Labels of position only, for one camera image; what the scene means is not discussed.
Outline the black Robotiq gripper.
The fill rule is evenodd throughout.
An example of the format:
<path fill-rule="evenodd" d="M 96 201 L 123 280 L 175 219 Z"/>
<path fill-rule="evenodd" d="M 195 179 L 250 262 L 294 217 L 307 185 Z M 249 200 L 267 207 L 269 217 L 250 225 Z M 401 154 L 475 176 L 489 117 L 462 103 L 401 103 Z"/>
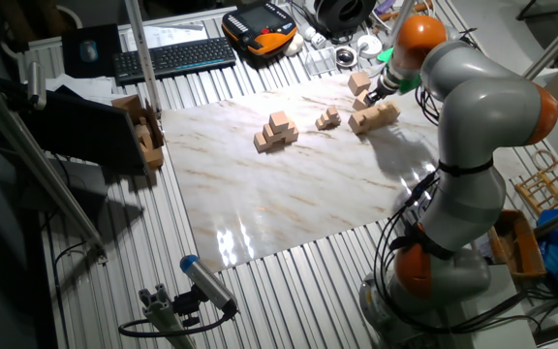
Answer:
<path fill-rule="evenodd" d="M 383 100 L 387 96 L 392 94 L 393 88 L 386 86 L 383 79 L 379 79 L 377 82 L 377 87 L 365 97 L 365 102 L 367 105 L 377 105 L 378 103 L 380 103 L 380 100 Z"/>

